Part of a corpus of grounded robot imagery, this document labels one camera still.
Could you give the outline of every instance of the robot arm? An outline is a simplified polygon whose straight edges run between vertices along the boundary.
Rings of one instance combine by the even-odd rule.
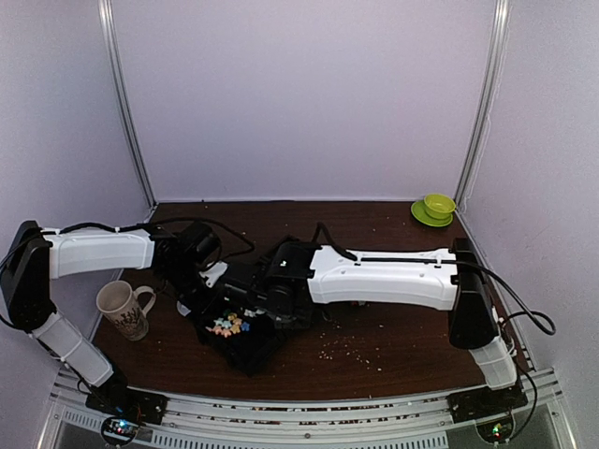
[[[499,317],[480,278],[474,273],[459,272],[458,265],[443,263],[456,261],[464,252],[439,249],[420,253],[350,253],[356,261],[340,257],[331,247],[315,252],[311,264],[314,276],[308,280],[315,303],[401,302],[449,311],[453,318],[449,323],[450,341],[470,351],[489,388],[499,390],[516,383],[516,366],[500,335]]]
[[[106,413],[141,409],[143,420],[159,424],[166,398],[127,388],[122,372],[111,363],[51,301],[50,280],[116,268],[173,270],[172,280],[184,298],[201,296],[197,260],[203,261],[219,244],[204,224],[192,224],[173,236],[156,227],[123,233],[85,229],[59,234],[25,222],[11,245],[12,256],[2,272],[2,286],[12,324],[52,350],[92,390],[88,406]]]

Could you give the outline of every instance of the white coffee mug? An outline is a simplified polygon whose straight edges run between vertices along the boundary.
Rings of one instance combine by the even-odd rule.
[[[152,297],[142,309],[138,296],[151,293]],[[125,281],[109,282],[102,287],[95,298],[95,305],[102,314],[114,324],[123,336],[131,341],[143,339],[150,324],[146,315],[156,302],[156,293],[152,287],[142,286],[133,290]]]

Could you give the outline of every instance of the brown wooden table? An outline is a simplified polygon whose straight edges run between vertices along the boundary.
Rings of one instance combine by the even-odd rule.
[[[176,216],[222,221],[252,239],[256,253],[285,234],[310,239],[317,221],[350,249],[429,250],[465,237],[457,220],[442,229],[420,224],[410,215],[408,203],[161,204],[153,218]],[[226,248],[241,248],[219,235]],[[134,288],[161,284],[149,270],[129,270],[124,279]],[[388,397],[484,383],[468,352],[449,344],[446,313],[424,307],[327,306],[332,321],[319,319],[311,329],[298,332],[261,373],[248,378],[197,342],[195,330],[176,312],[175,303],[172,297],[159,296],[149,314],[150,333],[142,341],[125,340],[106,320],[100,325],[95,344],[124,370],[132,385],[226,398],[313,400]]]

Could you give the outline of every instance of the white arm segment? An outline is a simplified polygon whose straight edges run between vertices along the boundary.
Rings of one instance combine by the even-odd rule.
[[[113,373],[106,357],[60,311],[50,315],[32,335],[93,386],[102,385]]]
[[[485,381],[491,390],[507,388],[518,380],[516,365],[500,335],[487,346],[471,350],[470,354],[483,371]]]
[[[308,280],[313,302],[329,304],[339,301],[392,302],[451,311],[458,286],[451,277],[458,274],[455,265],[407,262],[364,262],[362,258],[420,258],[455,260],[448,249],[421,253],[373,253],[350,251],[356,262],[338,255],[330,246],[314,253]]]
[[[154,243],[144,230],[114,233],[85,229],[64,235],[46,235],[51,242],[50,279],[68,274],[112,268],[148,268]]]

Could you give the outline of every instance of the metal frame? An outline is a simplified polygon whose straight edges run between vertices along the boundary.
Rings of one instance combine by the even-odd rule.
[[[124,87],[123,69],[121,67],[121,59],[117,45],[114,19],[112,17],[112,0],[98,0],[98,7],[100,12],[100,22],[102,23],[102,31],[104,33],[104,39],[106,40],[106,48],[109,53],[112,79],[114,80],[114,88],[116,90],[119,103],[119,111],[121,122],[123,123],[124,135],[126,137],[129,151],[131,152],[131,156],[133,158],[135,171],[138,176],[139,183],[141,184],[141,189],[143,191],[146,203],[149,208],[153,208],[157,204],[156,198],[153,194],[152,186],[150,184],[148,171],[143,162],[143,157],[141,156],[138,135],[135,131],[135,126],[133,125],[133,116],[131,115],[129,99]]]
[[[552,407],[551,419],[562,448],[576,448],[561,403],[562,390],[553,369],[531,372],[531,375],[539,391],[539,405]],[[70,371],[60,371],[51,392],[51,410],[38,449],[53,447],[63,422],[99,430],[105,415],[85,408],[86,396],[78,391],[77,380]],[[525,378],[522,380],[529,399],[532,399],[531,384]],[[388,449],[418,447],[417,442],[421,442],[420,447],[444,449],[447,448],[446,433],[449,430],[475,424],[475,421],[454,424],[446,396],[470,389],[398,398],[312,402],[233,400],[163,393],[168,397],[163,424],[145,427],[136,441],[165,449]],[[530,409],[531,402],[522,410]]]
[[[482,153],[484,139],[487,131],[489,110],[497,91],[498,76],[504,58],[505,39],[507,36],[507,24],[509,19],[510,0],[497,0],[495,6],[495,20],[489,43],[489,57],[487,60],[487,71],[483,82],[483,88],[478,104],[475,118],[475,126],[470,137],[466,160],[461,172],[458,190],[455,199],[458,209],[464,211],[469,190],[476,174],[476,167]]]

